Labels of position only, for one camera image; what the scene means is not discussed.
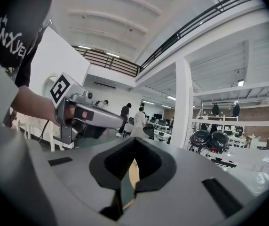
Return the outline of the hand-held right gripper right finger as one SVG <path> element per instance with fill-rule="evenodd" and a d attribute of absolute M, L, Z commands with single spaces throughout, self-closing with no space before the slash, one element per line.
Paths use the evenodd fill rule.
<path fill-rule="evenodd" d="M 174 177 L 159 191 L 140 193 L 134 202 L 136 226 L 209 226 L 225 219 L 203 185 L 216 179 L 242 206 L 255 199 L 238 179 L 208 158 L 178 147 L 153 141 L 176 161 Z"/>

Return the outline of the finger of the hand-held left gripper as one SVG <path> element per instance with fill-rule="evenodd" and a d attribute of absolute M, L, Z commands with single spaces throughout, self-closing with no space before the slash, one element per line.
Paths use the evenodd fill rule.
<path fill-rule="evenodd" d="M 120 128 L 123 118 L 92 104 L 76 103 L 74 119 L 91 126 L 101 128 Z"/>

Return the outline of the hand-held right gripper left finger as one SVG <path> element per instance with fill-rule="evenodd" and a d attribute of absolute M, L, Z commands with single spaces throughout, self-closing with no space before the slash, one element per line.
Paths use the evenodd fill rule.
<path fill-rule="evenodd" d="M 121 180 L 126 161 L 133 161 L 134 139 L 119 139 L 76 150 L 43 153 L 41 180 L 58 226 L 134 226 L 136 215 L 123 211 Z"/>

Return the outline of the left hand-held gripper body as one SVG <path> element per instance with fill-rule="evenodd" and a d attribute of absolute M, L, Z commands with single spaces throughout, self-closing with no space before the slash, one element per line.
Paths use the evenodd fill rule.
<path fill-rule="evenodd" d="M 61 148 L 73 148 L 74 141 L 80 138 L 98 139 L 104 134 L 105 128 L 91 126 L 74 118 L 67 122 L 64 121 L 64 110 L 68 103 L 92 104 L 89 100 L 92 99 L 93 94 L 71 76 L 62 73 L 50 89 L 50 94 L 55 107 L 55 120 L 59 124 L 59 131 L 53 132 L 52 138 L 61 143 Z"/>

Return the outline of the person's left hand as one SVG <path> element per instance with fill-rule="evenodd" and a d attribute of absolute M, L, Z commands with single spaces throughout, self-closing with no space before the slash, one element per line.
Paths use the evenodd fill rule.
<path fill-rule="evenodd" d="M 64 110 L 64 121 L 70 121 L 74 118 L 76 106 L 74 104 L 68 103 Z"/>

